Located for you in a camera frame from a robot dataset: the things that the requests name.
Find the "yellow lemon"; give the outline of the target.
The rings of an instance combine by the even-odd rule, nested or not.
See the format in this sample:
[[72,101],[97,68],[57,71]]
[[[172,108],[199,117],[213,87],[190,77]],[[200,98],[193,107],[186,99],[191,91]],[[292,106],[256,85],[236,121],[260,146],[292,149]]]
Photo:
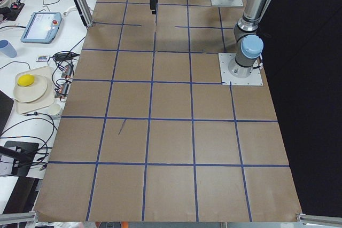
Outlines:
[[31,86],[35,82],[35,76],[31,74],[25,74],[18,78],[17,85],[20,87]]

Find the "beige round plate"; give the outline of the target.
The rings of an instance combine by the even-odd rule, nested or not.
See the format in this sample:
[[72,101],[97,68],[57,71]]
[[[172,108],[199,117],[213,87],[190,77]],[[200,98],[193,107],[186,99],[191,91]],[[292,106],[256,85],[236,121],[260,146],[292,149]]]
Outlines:
[[15,100],[23,102],[23,103],[29,103],[35,100],[38,100],[40,97],[42,97],[47,88],[48,88],[48,81],[44,76],[40,75],[34,75],[35,76],[35,82],[28,87],[20,87],[18,85],[15,85],[13,89],[13,95]]

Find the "light blue plastic cup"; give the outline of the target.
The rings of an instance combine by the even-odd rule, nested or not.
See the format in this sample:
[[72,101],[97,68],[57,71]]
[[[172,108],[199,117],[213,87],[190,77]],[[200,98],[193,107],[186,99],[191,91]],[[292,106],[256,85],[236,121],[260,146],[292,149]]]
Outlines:
[[10,58],[15,58],[17,56],[16,49],[7,40],[0,40],[0,50],[1,50],[1,53],[5,54],[6,56]]

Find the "blue teach pendant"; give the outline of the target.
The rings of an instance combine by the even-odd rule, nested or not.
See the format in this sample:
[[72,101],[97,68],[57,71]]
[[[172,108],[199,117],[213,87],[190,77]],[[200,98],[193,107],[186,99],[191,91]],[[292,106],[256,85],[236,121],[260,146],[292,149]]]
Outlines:
[[34,12],[21,37],[23,43],[51,43],[59,30],[62,16],[59,12]]

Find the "beige tray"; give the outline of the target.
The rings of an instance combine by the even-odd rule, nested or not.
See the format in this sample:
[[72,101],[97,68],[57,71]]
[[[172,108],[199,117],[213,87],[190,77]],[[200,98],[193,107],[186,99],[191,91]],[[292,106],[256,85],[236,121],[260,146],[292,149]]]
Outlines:
[[[18,84],[18,79],[26,74],[34,76],[34,83],[27,87]],[[15,110],[25,114],[41,108],[49,107],[55,101],[52,85],[52,68],[44,66],[19,73],[15,76],[13,95]]]

